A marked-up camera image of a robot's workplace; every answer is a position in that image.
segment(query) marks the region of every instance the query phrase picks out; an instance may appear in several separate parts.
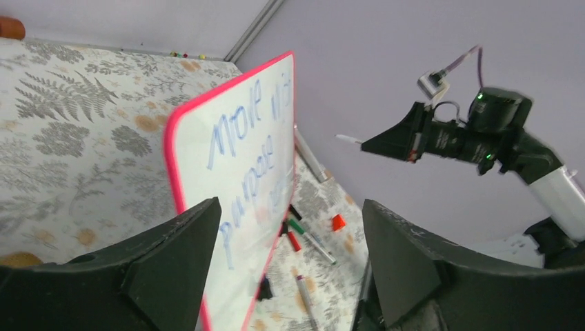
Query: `marker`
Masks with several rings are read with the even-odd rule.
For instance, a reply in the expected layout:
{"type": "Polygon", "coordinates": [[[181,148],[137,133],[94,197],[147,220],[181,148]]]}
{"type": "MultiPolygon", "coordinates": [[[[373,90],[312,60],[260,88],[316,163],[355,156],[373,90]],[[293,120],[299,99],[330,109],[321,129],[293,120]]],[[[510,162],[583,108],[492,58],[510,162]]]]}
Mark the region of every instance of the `marker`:
{"type": "Polygon", "coordinates": [[[290,241],[290,244],[292,245],[292,248],[295,249],[295,252],[298,252],[301,250],[301,246],[299,245],[299,242],[297,240],[297,238],[295,237],[295,234],[292,232],[287,232],[286,236],[288,237],[288,240],[290,241]]]}
{"type": "Polygon", "coordinates": [[[293,205],[290,205],[288,207],[288,211],[297,219],[297,221],[300,221],[303,219],[303,217],[301,216],[299,211],[293,205]]]}
{"type": "Polygon", "coordinates": [[[343,141],[347,141],[349,143],[357,143],[359,145],[361,145],[363,143],[363,141],[361,141],[359,139],[356,139],[354,137],[349,137],[349,136],[346,136],[344,134],[336,134],[335,138],[341,139],[343,141]]]}
{"type": "Polygon", "coordinates": [[[305,231],[305,229],[303,229],[303,227],[300,226],[300,224],[298,224],[294,219],[289,219],[288,224],[292,226],[292,228],[295,229],[302,237],[307,239],[307,241],[313,245],[313,247],[315,247],[321,253],[321,255],[323,255],[327,260],[329,260],[329,262],[331,262],[331,264],[337,263],[337,260],[335,260],[335,258],[331,256],[331,254],[329,254],[329,252],[327,252],[323,246],[319,245],[315,238],[307,231],[305,231]]]}
{"type": "Polygon", "coordinates": [[[319,244],[321,245],[321,247],[325,248],[325,245],[323,244],[323,241],[321,240],[321,238],[319,238],[319,236],[317,236],[316,234],[309,234],[310,236],[313,237],[313,239],[319,244]]]}
{"type": "Polygon", "coordinates": [[[297,286],[299,287],[299,292],[301,293],[301,299],[303,299],[303,303],[305,304],[305,308],[307,309],[307,314],[309,315],[309,322],[313,330],[318,331],[319,326],[317,325],[317,320],[313,315],[313,303],[310,300],[309,291],[307,289],[307,285],[305,284],[305,280],[302,276],[297,276],[297,286]]]}
{"type": "Polygon", "coordinates": [[[317,181],[320,183],[327,181],[329,178],[327,177],[327,174],[325,173],[325,168],[323,168],[323,165],[317,161],[317,158],[315,157],[313,152],[310,150],[309,145],[307,145],[303,136],[301,136],[301,133],[299,132],[299,129],[297,128],[296,125],[295,125],[295,146],[297,147],[299,154],[305,160],[305,162],[307,163],[307,166],[309,167],[309,170],[313,173],[313,176],[315,176],[317,181]]]}

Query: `floral tablecloth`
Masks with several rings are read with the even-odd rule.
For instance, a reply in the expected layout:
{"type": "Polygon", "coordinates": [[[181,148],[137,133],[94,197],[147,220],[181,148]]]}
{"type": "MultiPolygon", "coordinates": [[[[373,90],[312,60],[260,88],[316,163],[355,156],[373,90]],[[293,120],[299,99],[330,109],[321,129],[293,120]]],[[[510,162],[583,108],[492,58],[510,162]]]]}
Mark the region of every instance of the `floral tablecloth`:
{"type": "Polygon", "coordinates": [[[175,215],[162,130],[233,63],[0,39],[0,256],[64,263],[175,215]]]}

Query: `table surface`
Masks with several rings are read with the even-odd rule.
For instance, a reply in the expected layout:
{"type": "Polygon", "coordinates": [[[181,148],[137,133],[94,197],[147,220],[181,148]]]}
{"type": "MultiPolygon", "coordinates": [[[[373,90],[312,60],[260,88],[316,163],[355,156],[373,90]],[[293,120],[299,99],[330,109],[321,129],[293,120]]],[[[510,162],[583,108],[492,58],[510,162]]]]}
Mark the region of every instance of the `table surface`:
{"type": "Polygon", "coordinates": [[[293,269],[306,278],[320,330],[350,329],[368,249],[361,208],[335,178],[330,177],[325,183],[318,183],[297,155],[297,186],[292,205],[301,214],[307,231],[321,239],[337,263],[329,264],[298,235],[300,252],[293,250],[286,236],[280,238],[267,272],[274,297],[256,303],[249,330],[312,330],[293,269]],[[331,220],[336,214],[345,219],[346,226],[333,232],[331,220]]]}

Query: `blue marker writing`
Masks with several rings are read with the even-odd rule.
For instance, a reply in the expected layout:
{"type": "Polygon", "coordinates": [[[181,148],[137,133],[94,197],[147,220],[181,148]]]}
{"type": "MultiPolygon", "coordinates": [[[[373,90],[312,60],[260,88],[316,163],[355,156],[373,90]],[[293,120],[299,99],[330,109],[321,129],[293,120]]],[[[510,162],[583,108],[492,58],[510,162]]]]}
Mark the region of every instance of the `blue marker writing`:
{"type": "Polygon", "coordinates": [[[213,126],[213,132],[211,133],[211,146],[209,148],[209,159],[207,162],[207,168],[209,170],[213,169],[215,149],[217,148],[221,155],[224,155],[226,152],[224,145],[224,135],[227,136],[230,152],[232,153],[232,156],[235,157],[236,151],[234,148],[233,133],[230,130],[230,124],[226,115],[222,115],[219,118],[219,123],[213,126]]]}
{"type": "Polygon", "coordinates": [[[241,226],[241,218],[244,215],[244,206],[241,204],[241,199],[236,197],[235,201],[232,201],[232,218],[234,219],[234,225],[236,228],[241,226]]]}
{"type": "Polygon", "coordinates": [[[274,148],[272,145],[272,136],[266,137],[265,144],[261,147],[262,155],[256,158],[255,167],[251,167],[245,174],[244,180],[241,182],[242,190],[244,191],[244,200],[254,201],[258,195],[258,189],[260,185],[260,178],[264,177],[268,171],[274,168],[272,164],[272,154],[274,154],[274,148]]]}
{"type": "Polygon", "coordinates": [[[224,237],[224,249],[226,250],[226,258],[228,260],[228,268],[234,270],[234,263],[232,261],[232,250],[230,248],[230,240],[232,239],[232,225],[229,222],[223,222],[219,226],[219,231],[224,237]]]}
{"type": "Polygon", "coordinates": [[[260,80],[257,79],[254,84],[254,88],[250,88],[250,122],[252,128],[254,127],[254,121],[252,120],[252,114],[256,117],[256,120],[260,121],[260,114],[258,113],[258,104],[262,100],[260,80]]]}
{"type": "Polygon", "coordinates": [[[278,206],[282,200],[282,186],[284,181],[279,179],[276,182],[275,187],[268,193],[268,209],[272,210],[272,212],[278,211],[278,206]]]}
{"type": "Polygon", "coordinates": [[[290,101],[293,99],[293,87],[290,85],[290,73],[285,74],[284,72],[281,75],[284,78],[284,84],[282,85],[283,88],[283,95],[286,96],[284,101],[284,106],[288,106],[290,101]]]}
{"type": "Polygon", "coordinates": [[[270,98],[272,103],[272,119],[275,121],[280,118],[280,87],[276,85],[276,93],[270,98]]]}
{"type": "Polygon", "coordinates": [[[230,122],[234,123],[236,135],[239,140],[246,138],[248,134],[248,117],[246,116],[246,109],[239,106],[236,109],[236,113],[230,118],[230,122]]]}

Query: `purple cable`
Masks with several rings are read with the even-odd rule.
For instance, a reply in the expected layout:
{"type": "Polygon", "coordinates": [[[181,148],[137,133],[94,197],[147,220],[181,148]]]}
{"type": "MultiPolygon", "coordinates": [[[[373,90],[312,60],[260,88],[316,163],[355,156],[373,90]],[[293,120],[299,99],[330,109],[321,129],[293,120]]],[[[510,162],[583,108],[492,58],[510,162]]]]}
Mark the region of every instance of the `purple cable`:
{"type": "Polygon", "coordinates": [[[472,53],[477,52],[477,79],[479,80],[479,88],[484,87],[484,78],[482,76],[482,55],[484,49],[480,45],[476,45],[475,47],[471,48],[467,53],[463,54],[462,56],[458,57],[453,63],[446,66],[444,71],[446,74],[453,71],[456,67],[458,67],[467,56],[472,53]]]}

